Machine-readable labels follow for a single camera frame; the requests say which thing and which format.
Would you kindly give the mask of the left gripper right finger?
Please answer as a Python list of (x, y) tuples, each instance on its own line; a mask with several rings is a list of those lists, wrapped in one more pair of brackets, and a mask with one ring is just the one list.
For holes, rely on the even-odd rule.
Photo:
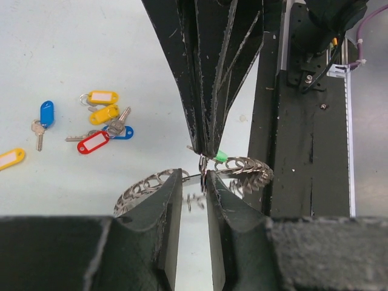
[(387, 219), (270, 218), (206, 175), (214, 290), (386, 290)]

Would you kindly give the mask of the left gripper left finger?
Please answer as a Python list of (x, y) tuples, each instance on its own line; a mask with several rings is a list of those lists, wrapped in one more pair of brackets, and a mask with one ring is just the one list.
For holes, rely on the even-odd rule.
[(173, 290), (182, 170), (111, 216), (3, 216), (2, 290)]

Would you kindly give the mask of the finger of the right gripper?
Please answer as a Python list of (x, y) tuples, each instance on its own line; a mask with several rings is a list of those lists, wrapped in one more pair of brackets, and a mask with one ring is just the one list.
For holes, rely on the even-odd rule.
[(226, 116), (262, 43), (263, 1), (195, 1), (199, 86), (196, 152), (215, 156)]
[(186, 1), (142, 2), (178, 87), (192, 147), (204, 154), (198, 94), (195, 88), (193, 53), (184, 9)]

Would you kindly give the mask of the green tag key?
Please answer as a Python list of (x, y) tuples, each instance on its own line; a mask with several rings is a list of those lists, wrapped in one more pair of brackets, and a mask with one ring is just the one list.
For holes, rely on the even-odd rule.
[(229, 158), (227, 156), (227, 154), (222, 152), (221, 150), (218, 151), (218, 153), (216, 154), (216, 156), (214, 158), (206, 157), (203, 154), (198, 154), (198, 156), (199, 156), (199, 161), (201, 164), (204, 164), (206, 162), (208, 165), (209, 163), (212, 162), (214, 166), (224, 164), (227, 161), (227, 159)]

